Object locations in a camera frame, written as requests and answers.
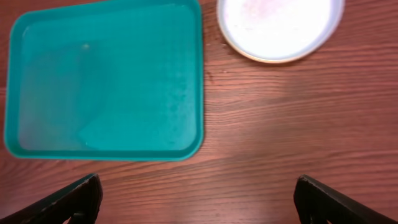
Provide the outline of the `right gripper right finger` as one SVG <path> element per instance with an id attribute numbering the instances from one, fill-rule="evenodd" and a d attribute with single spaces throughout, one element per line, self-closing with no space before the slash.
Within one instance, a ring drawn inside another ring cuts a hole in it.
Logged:
<path id="1" fill-rule="evenodd" d="M 294 204 L 301 224 L 397 224 L 308 175 L 297 180 Z"/>

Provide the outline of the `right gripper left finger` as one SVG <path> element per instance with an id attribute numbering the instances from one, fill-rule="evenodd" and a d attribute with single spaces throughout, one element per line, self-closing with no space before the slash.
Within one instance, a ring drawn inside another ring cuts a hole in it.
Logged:
<path id="1" fill-rule="evenodd" d="M 53 194 L 1 219 L 1 223 L 94 224 L 103 189 L 98 174 L 89 174 Z"/>

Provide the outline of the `light blue plate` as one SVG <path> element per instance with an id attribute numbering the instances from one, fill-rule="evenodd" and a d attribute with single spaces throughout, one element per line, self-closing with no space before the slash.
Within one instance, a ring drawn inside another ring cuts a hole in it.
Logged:
<path id="1" fill-rule="evenodd" d="M 218 0 L 227 43 L 262 63 L 292 62 L 316 51 L 334 33 L 345 0 Z"/>

